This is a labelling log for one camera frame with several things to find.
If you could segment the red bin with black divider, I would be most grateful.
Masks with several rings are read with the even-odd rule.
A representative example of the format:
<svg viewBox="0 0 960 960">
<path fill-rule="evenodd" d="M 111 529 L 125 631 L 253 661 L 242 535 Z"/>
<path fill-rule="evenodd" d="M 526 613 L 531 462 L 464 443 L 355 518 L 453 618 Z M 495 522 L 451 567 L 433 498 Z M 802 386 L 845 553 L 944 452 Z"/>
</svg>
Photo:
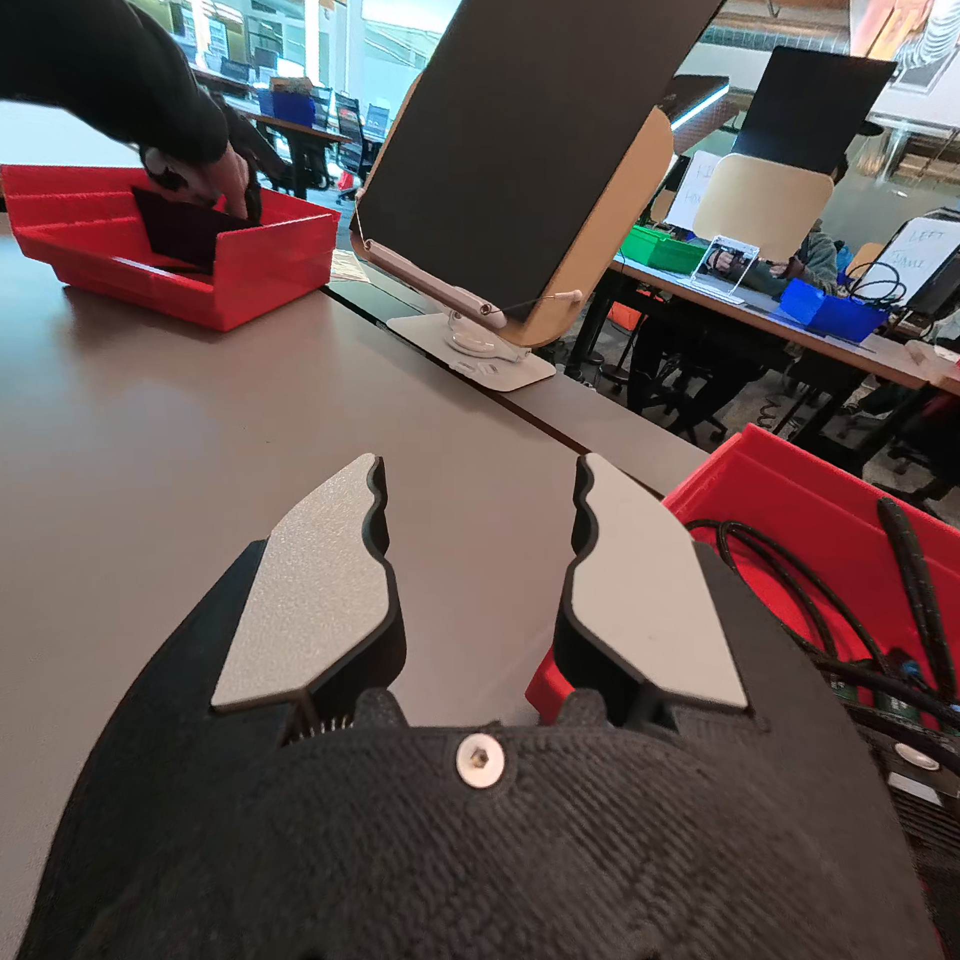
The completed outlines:
<svg viewBox="0 0 960 960">
<path fill-rule="evenodd" d="M 213 275 L 168 272 L 131 188 L 142 169 L 3 165 L 10 228 L 25 257 L 68 286 L 228 332 L 328 284 L 340 215 L 264 190 L 258 226 L 221 234 Z"/>
</svg>

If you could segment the long wooden table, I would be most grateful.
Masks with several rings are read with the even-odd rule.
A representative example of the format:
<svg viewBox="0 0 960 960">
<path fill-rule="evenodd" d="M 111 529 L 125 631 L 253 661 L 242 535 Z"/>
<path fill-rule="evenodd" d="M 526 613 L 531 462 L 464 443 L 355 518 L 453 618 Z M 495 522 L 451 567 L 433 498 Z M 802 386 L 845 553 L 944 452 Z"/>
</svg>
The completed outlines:
<svg viewBox="0 0 960 960">
<path fill-rule="evenodd" d="M 876 333 L 871 333 L 858 344 L 831 335 L 822 336 L 798 326 L 774 299 L 765 294 L 738 287 L 726 296 L 712 287 L 697 286 L 684 275 L 655 270 L 620 254 L 608 264 L 606 275 L 625 280 L 632 286 L 643 283 L 678 296 L 742 325 L 900 386 L 911 389 L 930 386 L 955 398 L 959 396 L 958 366 L 948 363 L 925 342 L 897 343 Z"/>
</svg>

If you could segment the black bin divider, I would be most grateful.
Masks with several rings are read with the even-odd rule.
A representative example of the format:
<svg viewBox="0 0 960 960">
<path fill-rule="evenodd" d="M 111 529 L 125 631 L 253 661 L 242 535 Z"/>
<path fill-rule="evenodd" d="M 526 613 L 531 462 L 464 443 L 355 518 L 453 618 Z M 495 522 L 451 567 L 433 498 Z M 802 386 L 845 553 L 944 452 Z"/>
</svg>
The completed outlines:
<svg viewBox="0 0 960 960">
<path fill-rule="evenodd" d="M 218 237 L 255 226 L 217 209 L 170 200 L 138 186 L 130 192 L 150 250 L 162 261 L 158 267 L 168 273 L 211 278 Z"/>
</svg>

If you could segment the row of office desks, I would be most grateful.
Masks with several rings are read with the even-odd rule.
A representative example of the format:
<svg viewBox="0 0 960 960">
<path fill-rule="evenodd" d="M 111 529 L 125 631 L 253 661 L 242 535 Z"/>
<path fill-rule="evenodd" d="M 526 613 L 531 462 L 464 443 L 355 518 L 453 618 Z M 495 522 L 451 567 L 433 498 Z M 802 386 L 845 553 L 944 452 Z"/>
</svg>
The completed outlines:
<svg viewBox="0 0 960 960">
<path fill-rule="evenodd" d="M 231 143 L 255 159 L 258 171 L 274 189 L 288 190 L 300 199 L 306 199 L 309 188 L 329 189 L 327 149 L 336 147 L 339 168 L 354 177 L 350 189 L 340 189 L 338 199 L 360 198 L 385 139 L 366 135 L 358 102 L 328 88 L 316 89 L 309 93 L 316 103 L 314 126 L 297 126 L 261 115 L 258 87 L 201 67 L 191 69 L 197 82 L 225 109 Z"/>
</svg>

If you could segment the green storage bin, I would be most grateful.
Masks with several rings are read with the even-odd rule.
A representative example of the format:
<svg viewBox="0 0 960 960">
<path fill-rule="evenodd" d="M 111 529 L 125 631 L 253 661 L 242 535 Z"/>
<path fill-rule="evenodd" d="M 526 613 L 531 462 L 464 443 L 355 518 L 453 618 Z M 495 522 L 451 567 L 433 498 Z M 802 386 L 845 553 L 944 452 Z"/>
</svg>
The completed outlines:
<svg viewBox="0 0 960 960">
<path fill-rule="evenodd" d="M 695 272 L 707 248 L 676 239 L 671 233 L 635 224 L 619 246 L 622 258 L 645 267 L 689 276 Z"/>
</svg>

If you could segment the grey desk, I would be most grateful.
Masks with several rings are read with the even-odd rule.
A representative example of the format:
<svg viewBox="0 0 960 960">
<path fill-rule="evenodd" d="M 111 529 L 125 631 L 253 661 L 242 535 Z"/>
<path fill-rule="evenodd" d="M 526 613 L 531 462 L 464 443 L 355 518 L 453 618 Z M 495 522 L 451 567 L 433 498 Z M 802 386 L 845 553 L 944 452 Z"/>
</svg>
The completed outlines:
<svg viewBox="0 0 960 960">
<path fill-rule="evenodd" d="M 384 330 L 390 320 L 435 312 L 429 298 L 377 270 L 369 282 L 332 281 L 324 291 Z M 658 498 L 670 495 L 710 458 L 562 372 L 510 392 L 474 388 L 570 450 L 600 454 Z"/>
<path fill-rule="evenodd" d="M 531 723 L 579 453 L 314 292 L 215 334 L 66 288 L 2 217 L 2 958 L 88 755 L 250 542 L 381 456 L 416 726 Z"/>
</svg>

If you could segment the red plastic bin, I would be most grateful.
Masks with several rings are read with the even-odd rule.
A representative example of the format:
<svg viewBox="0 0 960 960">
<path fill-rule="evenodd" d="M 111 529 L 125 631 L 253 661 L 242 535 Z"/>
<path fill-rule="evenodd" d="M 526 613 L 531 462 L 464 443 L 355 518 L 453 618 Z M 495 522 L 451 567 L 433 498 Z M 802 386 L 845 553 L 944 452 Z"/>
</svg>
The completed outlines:
<svg viewBox="0 0 960 960">
<path fill-rule="evenodd" d="M 958 768 L 958 532 L 756 427 L 660 501 L 693 539 L 749 699 L 839 743 L 852 719 Z M 555 638 L 526 697 L 552 723 L 576 689 Z M 679 714 L 697 704 L 632 708 Z"/>
</svg>

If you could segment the black tan board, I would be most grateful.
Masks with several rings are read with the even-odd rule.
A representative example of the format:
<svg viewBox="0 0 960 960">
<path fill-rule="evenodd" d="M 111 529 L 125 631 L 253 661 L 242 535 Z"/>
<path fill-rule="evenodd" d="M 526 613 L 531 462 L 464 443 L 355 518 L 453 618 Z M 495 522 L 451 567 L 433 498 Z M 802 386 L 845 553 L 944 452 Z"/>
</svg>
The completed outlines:
<svg viewBox="0 0 960 960">
<path fill-rule="evenodd" d="M 785 261 L 834 193 L 834 171 L 897 70 L 894 61 L 778 46 L 692 232 Z"/>
</svg>

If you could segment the blue storage bin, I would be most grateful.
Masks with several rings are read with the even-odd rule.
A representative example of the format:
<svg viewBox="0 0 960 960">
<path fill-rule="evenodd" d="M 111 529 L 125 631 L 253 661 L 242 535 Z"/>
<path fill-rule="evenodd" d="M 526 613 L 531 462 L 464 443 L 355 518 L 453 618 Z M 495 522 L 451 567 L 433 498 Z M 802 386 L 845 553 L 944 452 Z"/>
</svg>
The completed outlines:
<svg viewBox="0 0 960 960">
<path fill-rule="evenodd" d="M 316 102 L 308 93 L 288 89 L 256 89 L 259 113 L 288 124 L 313 128 Z"/>
<path fill-rule="evenodd" d="M 827 294 L 800 279 L 791 280 L 778 301 L 779 310 L 810 334 L 860 345 L 883 327 L 889 311 L 855 296 Z"/>
</svg>

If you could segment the clear acrylic stand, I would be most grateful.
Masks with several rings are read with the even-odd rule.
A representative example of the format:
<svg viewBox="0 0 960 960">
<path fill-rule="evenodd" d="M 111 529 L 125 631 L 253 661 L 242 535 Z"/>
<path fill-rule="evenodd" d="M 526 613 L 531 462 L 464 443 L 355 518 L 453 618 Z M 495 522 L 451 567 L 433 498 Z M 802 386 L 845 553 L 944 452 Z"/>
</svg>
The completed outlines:
<svg viewBox="0 0 960 960">
<path fill-rule="evenodd" d="M 741 287 L 760 252 L 759 246 L 717 234 L 691 272 L 688 286 L 732 306 L 743 306 L 746 300 Z"/>
</svg>

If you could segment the white handwritten sign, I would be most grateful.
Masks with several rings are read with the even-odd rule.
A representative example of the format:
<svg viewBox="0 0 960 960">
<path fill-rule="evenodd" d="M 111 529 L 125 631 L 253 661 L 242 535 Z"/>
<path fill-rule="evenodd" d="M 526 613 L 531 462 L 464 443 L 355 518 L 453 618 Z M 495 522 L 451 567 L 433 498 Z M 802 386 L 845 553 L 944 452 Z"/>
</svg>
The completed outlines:
<svg viewBox="0 0 960 960">
<path fill-rule="evenodd" d="M 706 150 L 698 150 L 692 155 L 664 217 L 666 225 L 693 231 L 697 211 L 721 160 L 721 155 Z"/>
<path fill-rule="evenodd" d="M 930 211 L 902 225 L 875 258 L 864 280 L 880 281 L 881 293 L 893 298 L 894 307 L 912 307 L 958 247 L 958 219 L 942 211 Z"/>
</svg>

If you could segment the person's left hand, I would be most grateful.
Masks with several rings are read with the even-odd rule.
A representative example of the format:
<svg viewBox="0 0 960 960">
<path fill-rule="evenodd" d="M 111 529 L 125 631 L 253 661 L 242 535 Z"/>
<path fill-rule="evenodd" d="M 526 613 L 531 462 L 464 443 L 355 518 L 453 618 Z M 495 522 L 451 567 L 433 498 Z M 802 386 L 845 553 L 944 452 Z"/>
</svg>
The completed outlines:
<svg viewBox="0 0 960 960">
<path fill-rule="evenodd" d="M 249 219 L 246 199 L 249 168 L 231 144 L 226 145 L 217 160 L 198 164 L 195 169 L 206 197 L 215 202 L 222 199 L 227 215 L 245 221 Z"/>
</svg>

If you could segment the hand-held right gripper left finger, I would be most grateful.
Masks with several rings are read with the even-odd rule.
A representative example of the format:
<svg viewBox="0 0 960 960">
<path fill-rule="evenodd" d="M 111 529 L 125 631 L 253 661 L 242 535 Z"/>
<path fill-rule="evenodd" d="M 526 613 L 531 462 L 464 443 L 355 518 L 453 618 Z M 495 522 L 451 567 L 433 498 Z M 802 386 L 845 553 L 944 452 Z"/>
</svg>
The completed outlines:
<svg viewBox="0 0 960 960">
<path fill-rule="evenodd" d="M 406 643 L 386 554 L 383 459 L 364 453 L 273 527 L 211 696 L 214 712 L 296 704 L 350 712 L 387 687 Z"/>
</svg>

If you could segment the tablet on white stand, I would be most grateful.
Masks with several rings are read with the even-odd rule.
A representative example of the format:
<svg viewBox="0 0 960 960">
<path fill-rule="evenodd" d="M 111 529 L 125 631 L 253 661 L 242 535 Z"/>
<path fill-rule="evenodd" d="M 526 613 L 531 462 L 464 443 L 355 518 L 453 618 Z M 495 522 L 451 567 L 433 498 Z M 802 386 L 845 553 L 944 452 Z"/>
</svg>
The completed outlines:
<svg viewBox="0 0 960 960">
<path fill-rule="evenodd" d="M 351 241 L 438 304 L 400 335 L 528 352 L 568 332 L 666 175 L 661 102 L 714 1 L 469 1 L 357 195 Z"/>
<path fill-rule="evenodd" d="M 438 250 L 408 256 L 351 228 L 354 252 L 392 278 L 424 295 L 431 313 L 391 318 L 385 326 L 451 373 L 486 390 L 507 394 L 556 374 L 555 366 L 534 354 L 537 333 L 529 322 L 546 319 L 550 332 L 564 332 L 586 296 L 561 284 L 554 292 L 534 287 L 534 296 L 501 300 L 496 286 L 471 271 L 471 258 Z"/>
</svg>

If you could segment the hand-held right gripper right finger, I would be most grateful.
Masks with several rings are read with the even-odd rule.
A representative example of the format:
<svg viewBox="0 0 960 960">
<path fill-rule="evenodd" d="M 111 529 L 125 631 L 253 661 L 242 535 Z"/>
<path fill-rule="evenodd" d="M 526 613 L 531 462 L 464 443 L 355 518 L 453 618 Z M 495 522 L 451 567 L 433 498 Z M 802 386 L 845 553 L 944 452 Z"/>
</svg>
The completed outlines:
<svg viewBox="0 0 960 960">
<path fill-rule="evenodd" d="M 576 465 L 573 557 L 564 575 L 555 663 L 573 687 L 627 714 L 654 704 L 744 714 L 749 699 L 693 538 L 631 476 L 597 453 Z"/>
</svg>

